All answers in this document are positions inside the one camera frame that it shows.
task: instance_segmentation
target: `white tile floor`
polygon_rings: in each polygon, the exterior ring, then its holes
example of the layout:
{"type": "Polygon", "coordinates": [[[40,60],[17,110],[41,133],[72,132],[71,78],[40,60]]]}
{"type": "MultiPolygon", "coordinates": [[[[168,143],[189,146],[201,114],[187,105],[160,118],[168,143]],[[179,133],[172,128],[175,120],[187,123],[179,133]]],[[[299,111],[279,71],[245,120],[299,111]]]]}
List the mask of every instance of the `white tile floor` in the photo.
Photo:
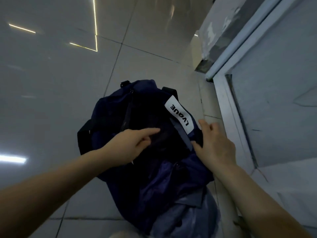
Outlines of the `white tile floor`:
{"type": "MultiPolygon", "coordinates": [[[[190,0],[95,3],[97,52],[93,0],[1,0],[0,153],[28,160],[0,163],[0,188],[78,156],[77,131],[97,100],[124,80],[175,88],[196,120],[222,123],[213,84],[182,61],[199,28],[190,0]]],[[[218,203],[227,206],[228,199],[218,203]]],[[[133,228],[106,184],[94,179],[31,237],[99,238],[122,229],[133,228]]]]}

